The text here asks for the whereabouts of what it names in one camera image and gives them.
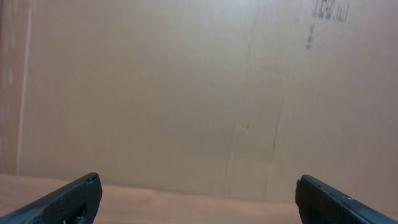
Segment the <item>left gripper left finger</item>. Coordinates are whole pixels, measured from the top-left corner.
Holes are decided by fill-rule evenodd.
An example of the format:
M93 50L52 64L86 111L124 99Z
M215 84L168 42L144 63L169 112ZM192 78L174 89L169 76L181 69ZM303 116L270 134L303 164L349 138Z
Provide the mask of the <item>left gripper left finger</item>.
M1 217L1 224L92 224L102 198L100 177L90 172Z

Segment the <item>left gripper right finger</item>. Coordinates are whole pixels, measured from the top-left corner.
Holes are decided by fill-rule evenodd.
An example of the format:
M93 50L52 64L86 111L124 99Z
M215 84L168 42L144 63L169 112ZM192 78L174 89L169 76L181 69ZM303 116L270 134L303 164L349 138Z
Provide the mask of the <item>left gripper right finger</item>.
M297 181L295 203L303 224L397 224L311 175Z

